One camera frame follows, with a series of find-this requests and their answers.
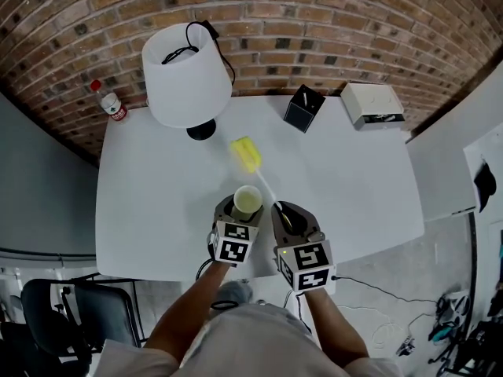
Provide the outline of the person's right forearm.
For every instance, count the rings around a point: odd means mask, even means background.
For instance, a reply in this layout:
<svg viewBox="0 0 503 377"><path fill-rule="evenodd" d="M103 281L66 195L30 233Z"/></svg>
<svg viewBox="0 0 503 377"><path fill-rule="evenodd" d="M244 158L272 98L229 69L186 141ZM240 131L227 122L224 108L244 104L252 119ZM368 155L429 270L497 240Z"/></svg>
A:
<svg viewBox="0 0 503 377"><path fill-rule="evenodd" d="M324 288L305 293L322 351L345 368L351 362L369 358L364 340L346 320Z"/></svg>

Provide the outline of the clear bottle with red label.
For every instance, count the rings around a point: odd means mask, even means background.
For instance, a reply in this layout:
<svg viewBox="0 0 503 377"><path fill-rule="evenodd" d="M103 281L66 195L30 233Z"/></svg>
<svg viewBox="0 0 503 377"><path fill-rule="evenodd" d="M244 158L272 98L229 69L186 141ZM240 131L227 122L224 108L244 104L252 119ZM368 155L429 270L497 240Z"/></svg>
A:
<svg viewBox="0 0 503 377"><path fill-rule="evenodd" d="M119 99L117 94L105 86L101 81L95 79L90 84L90 89L96 95L101 109L114 121L123 122L127 119L127 109Z"/></svg>

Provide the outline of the yellow paper cup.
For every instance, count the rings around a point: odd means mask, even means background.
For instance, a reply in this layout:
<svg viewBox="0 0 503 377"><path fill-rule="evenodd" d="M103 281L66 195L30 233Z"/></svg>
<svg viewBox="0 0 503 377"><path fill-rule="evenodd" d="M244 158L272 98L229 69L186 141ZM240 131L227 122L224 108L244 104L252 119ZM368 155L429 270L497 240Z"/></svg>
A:
<svg viewBox="0 0 503 377"><path fill-rule="evenodd" d="M233 212L241 220L250 219L262 205L262 193L253 185L243 185L233 195Z"/></svg>

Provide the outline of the white shade table lamp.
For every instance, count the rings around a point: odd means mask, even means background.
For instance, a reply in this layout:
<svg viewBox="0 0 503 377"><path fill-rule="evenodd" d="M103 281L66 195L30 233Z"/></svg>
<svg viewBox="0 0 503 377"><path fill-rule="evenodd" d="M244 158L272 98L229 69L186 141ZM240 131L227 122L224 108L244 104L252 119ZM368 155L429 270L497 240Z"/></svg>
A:
<svg viewBox="0 0 503 377"><path fill-rule="evenodd" d="M203 141L232 95L235 72L207 20L158 31L141 51L148 106L162 125Z"/></svg>

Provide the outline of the black office chair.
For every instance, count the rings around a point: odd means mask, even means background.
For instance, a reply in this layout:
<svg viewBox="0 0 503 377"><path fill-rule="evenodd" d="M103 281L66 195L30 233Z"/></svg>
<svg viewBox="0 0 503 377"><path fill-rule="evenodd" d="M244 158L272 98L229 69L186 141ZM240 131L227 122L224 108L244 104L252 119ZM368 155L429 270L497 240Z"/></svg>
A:
<svg viewBox="0 0 503 377"><path fill-rule="evenodd" d="M0 377L88 377L91 351L75 319L53 308L55 284L28 281L20 294L25 322L0 323Z"/></svg>

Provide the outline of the white flat box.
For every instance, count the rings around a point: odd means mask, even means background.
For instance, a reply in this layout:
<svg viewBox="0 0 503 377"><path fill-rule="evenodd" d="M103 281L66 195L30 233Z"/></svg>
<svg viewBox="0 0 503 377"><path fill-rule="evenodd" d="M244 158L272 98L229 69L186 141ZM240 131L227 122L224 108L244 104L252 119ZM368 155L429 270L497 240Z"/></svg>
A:
<svg viewBox="0 0 503 377"><path fill-rule="evenodd" d="M348 83L340 97L358 131L399 128L405 122L403 106L391 86Z"/></svg>

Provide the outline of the heap of black equipment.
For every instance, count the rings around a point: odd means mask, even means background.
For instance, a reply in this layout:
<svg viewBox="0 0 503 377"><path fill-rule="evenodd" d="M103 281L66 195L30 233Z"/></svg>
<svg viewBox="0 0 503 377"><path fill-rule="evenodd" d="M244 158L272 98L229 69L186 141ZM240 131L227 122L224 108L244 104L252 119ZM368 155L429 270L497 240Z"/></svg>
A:
<svg viewBox="0 0 503 377"><path fill-rule="evenodd" d="M436 377L503 377L503 290L491 299L487 319L468 326L471 299L467 291L443 295L438 301L435 326L428 336L433 343L449 345L429 364L441 363Z"/></svg>

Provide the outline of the black cap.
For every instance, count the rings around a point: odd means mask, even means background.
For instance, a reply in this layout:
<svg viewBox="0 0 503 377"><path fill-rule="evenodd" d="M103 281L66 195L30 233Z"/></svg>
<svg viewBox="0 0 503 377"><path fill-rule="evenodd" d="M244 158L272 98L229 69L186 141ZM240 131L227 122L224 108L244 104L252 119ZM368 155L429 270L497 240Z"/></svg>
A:
<svg viewBox="0 0 503 377"><path fill-rule="evenodd" d="M497 190L496 179L485 160L482 161L482 165L475 176L474 184L479 197L479 213L482 213L488 204L489 198L493 196Z"/></svg>

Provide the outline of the person's left forearm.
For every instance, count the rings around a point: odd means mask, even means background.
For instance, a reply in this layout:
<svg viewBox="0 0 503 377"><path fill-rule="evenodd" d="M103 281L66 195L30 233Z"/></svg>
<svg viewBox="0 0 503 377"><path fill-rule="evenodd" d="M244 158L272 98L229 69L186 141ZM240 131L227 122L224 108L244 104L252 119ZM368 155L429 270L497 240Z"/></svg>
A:
<svg viewBox="0 0 503 377"><path fill-rule="evenodd" d="M162 350L181 362L203 327L229 268L229 263L212 262L160 318L145 348Z"/></svg>

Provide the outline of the black folding chair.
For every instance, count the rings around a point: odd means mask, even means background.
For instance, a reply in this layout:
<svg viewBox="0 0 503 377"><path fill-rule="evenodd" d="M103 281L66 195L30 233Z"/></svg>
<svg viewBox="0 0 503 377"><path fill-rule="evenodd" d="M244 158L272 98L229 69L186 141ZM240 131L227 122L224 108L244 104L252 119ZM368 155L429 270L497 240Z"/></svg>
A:
<svg viewBox="0 0 503 377"><path fill-rule="evenodd" d="M136 299L117 283L66 280L60 296L64 322L57 332L66 352L91 355L108 341L139 347L146 340Z"/></svg>

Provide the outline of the yellow sponge brush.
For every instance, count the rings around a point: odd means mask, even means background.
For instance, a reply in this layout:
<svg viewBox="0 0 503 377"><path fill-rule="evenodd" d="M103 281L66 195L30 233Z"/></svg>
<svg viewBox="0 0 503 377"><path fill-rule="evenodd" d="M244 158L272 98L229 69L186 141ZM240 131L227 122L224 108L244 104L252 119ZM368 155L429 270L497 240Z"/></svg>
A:
<svg viewBox="0 0 503 377"><path fill-rule="evenodd" d="M279 210L282 219L286 222L286 225L289 227L289 229L292 230L292 223L284 214L283 207L278 201L275 192L262 174L262 156L254 141L250 137L242 137L232 141L230 143L230 148L235 156L239 159L242 168L250 174L257 175L257 177L260 179L265 189L269 193L271 199L273 200L274 206Z"/></svg>

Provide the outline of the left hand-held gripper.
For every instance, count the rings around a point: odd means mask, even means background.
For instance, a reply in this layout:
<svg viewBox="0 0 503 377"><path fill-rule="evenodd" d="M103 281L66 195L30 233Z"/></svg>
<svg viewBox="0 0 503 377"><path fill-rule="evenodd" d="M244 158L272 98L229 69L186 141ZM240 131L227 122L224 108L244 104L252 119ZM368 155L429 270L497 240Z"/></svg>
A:
<svg viewBox="0 0 503 377"><path fill-rule="evenodd" d="M250 225L234 223L233 209L233 194L215 207L215 223L207 237L207 248L212 260L236 266L245 263L250 255L259 234L264 206L252 214Z"/></svg>

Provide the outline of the person's white shirt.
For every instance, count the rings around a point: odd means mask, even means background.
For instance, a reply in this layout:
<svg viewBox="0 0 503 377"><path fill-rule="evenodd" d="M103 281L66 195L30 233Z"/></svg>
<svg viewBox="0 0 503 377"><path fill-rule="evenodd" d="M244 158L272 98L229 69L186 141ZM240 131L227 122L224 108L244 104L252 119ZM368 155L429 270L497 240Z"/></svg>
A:
<svg viewBox="0 0 503 377"><path fill-rule="evenodd" d="M403 377L386 358L332 362L286 309L248 304L208 324L184 364L161 350L107 341L94 377Z"/></svg>

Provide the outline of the white shelf unit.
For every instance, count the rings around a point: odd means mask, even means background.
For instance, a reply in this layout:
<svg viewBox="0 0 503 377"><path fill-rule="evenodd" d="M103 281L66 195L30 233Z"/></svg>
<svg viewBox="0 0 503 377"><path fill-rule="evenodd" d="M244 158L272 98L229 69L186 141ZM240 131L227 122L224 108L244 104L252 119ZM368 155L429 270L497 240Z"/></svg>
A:
<svg viewBox="0 0 503 377"><path fill-rule="evenodd" d="M503 123L500 123L481 138L465 147L464 155L475 194L475 219L477 224L490 225L503 221ZM483 212L479 213L479 197L474 179L483 160L488 163L494 174L497 190L489 198Z"/></svg>

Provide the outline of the black square pen holder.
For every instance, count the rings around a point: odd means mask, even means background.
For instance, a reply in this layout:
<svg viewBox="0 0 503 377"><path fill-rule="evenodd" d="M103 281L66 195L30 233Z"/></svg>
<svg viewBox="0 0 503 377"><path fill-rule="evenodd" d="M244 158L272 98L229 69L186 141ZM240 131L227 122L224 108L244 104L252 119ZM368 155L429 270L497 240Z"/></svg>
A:
<svg viewBox="0 0 503 377"><path fill-rule="evenodd" d="M289 101L283 120L297 130L306 133L324 101L325 97L319 92L301 85Z"/></svg>

